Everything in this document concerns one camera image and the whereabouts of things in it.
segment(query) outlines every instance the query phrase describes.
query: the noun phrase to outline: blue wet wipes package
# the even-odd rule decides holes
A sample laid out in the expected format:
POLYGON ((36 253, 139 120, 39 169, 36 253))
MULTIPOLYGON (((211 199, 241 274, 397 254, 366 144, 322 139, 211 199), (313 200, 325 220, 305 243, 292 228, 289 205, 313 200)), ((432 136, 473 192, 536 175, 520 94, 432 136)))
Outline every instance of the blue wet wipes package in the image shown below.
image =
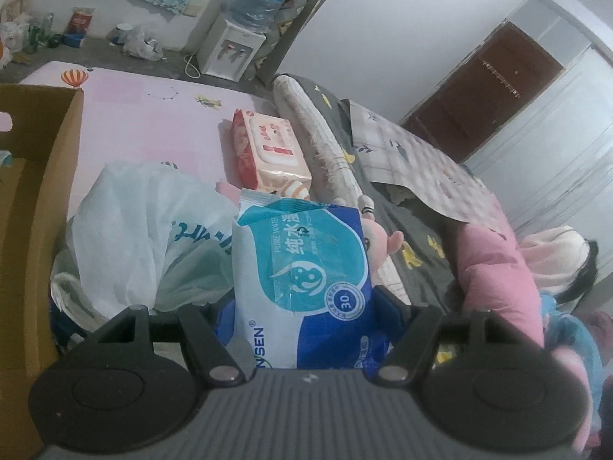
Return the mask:
POLYGON ((257 368, 376 368, 387 350, 357 209, 280 199, 232 231, 235 335, 257 368))

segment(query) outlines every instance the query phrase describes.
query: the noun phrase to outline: power cord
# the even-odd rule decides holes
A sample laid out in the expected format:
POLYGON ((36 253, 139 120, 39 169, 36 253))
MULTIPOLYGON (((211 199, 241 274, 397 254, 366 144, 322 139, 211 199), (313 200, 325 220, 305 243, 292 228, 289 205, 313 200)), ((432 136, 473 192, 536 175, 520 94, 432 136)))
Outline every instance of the power cord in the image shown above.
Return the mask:
POLYGON ((188 76, 188 78, 198 79, 200 78, 200 76, 202 76, 202 74, 200 74, 200 71, 198 70, 198 68, 191 62, 194 56, 195 56, 195 53, 191 53, 189 55, 185 55, 185 57, 183 58, 183 62, 185 62, 185 75, 188 76), (192 76, 188 72, 190 67, 195 70, 197 76, 192 76))

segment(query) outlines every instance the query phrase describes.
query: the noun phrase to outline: hot air balloon print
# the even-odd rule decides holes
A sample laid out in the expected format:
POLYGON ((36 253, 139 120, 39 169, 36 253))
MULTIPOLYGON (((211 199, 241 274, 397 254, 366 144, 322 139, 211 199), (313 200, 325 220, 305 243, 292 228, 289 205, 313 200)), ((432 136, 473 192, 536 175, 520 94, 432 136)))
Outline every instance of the hot air balloon print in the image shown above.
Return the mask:
POLYGON ((70 69, 69 71, 62 72, 62 81, 65 82, 68 86, 73 88, 78 88, 89 78, 90 75, 79 69, 70 69))

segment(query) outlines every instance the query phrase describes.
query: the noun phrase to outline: white headscarf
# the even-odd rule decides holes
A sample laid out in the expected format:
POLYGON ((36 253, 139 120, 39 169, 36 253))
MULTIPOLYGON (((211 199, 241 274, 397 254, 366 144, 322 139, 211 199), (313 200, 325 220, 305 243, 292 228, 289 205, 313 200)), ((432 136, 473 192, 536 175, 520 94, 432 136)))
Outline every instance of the white headscarf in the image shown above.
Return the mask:
POLYGON ((539 291, 555 296, 568 289, 590 252, 587 241, 569 226, 528 235, 519 244, 539 291))

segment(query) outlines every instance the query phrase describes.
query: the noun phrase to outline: silver screw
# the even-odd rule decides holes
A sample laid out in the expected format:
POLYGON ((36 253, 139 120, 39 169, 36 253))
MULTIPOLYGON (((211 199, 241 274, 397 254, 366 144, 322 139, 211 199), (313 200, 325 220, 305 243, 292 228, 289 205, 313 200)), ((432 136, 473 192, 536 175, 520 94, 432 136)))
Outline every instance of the silver screw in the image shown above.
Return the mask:
POLYGON ((237 368, 228 365, 220 365, 219 367, 213 368, 208 374, 217 382, 233 382, 238 378, 240 372, 237 368))
POLYGON ((402 382, 409 378, 409 371, 406 368, 388 365, 379 369, 379 377, 388 382, 402 382))

